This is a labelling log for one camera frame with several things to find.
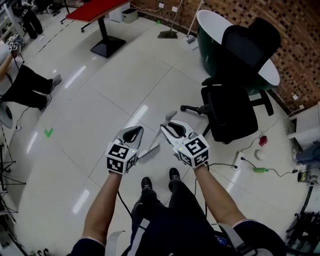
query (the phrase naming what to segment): red object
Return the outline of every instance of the red object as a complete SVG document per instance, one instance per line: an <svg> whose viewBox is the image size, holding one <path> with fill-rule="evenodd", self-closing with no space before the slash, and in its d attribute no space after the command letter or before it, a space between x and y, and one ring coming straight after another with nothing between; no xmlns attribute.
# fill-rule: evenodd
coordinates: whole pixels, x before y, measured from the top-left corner
<svg viewBox="0 0 320 256"><path fill-rule="evenodd" d="M268 138L267 136L260 137L259 145L262 147L263 145L267 144Z"/></svg>
<svg viewBox="0 0 320 256"><path fill-rule="evenodd" d="M108 10L127 2L128 0L92 0L68 14L66 18L89 23Z"/></svg>

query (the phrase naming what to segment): forearm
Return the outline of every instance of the forearm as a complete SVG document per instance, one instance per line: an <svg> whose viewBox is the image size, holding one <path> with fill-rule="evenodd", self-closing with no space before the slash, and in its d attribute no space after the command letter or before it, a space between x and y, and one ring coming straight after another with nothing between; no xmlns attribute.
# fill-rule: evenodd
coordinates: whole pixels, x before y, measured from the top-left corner
<svg viewBox="0 0 320 256"><path fill-rule="evenodd" d="M11 64L13 57L12 54L9 53L4 62L0 65L0 81L2 81L6 75L9 65Z"/></svg>
<svg viewBox="0 0 320 256"><path fill-rule="evenodd" d="M95 238L106 244L121 178L120 174L109 174L86 215L83 236Z"/></svg>
<svg viewBox="0 0 320 256"><path fill-rule="evenodd" d="M218 223L225 223L232 226L246 218L240 212L229 193L204 165L196 168L194 173L202 190L205 202Z"/></svg>

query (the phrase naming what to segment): black mesh chair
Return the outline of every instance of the black mesh chair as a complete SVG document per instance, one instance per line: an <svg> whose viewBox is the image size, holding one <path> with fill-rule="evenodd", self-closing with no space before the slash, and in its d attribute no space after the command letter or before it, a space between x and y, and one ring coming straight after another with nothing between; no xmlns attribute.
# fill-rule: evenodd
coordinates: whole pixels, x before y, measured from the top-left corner
<svg viewBox="0 0 320 256"><path fill-rule="evenodd" d="M228 144L258 130L254 106L265 105L269 116L274 113L264 90L259 91L261 98L250 101L245 87L281 46L281 37L270 23L257 18L249 28L228 27L221 45L216 75L202 82L204 105L182 105L180 110L207 115L209 124L203 135L211 130L215 141Z"/></svg>

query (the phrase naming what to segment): power strip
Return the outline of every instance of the power strip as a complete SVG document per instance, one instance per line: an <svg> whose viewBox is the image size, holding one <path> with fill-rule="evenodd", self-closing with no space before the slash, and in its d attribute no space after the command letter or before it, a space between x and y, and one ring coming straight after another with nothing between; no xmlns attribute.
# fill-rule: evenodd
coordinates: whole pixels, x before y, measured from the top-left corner
<svg viewBox="0 0 320 256"><path fill-rule="evenodd" d="M232 167L233 170L235 170L235 171L240 171L241 170L241 164L243 162L243 160L241 158L243 158L244 156L245 156L245 154L242 153L241 151L238 151L235 154L235 158L233 160L233 165L234 166Z"/></svg>

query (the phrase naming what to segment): red table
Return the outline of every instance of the red table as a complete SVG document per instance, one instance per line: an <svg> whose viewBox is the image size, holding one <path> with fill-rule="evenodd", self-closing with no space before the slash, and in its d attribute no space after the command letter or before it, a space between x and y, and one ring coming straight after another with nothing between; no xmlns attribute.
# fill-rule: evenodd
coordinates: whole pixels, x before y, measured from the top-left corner
<svg viewBox="0 0 320 256"><path fill-rule="evenodd" d="M105 58L109 58L116 52L126 41L107 34L105 25L105 15L114 9L128 3L128 0L92 0L85 3L66 18L75 21L82 21L91 24L98 20L102 40L98 42L91 51Z"/></svg>

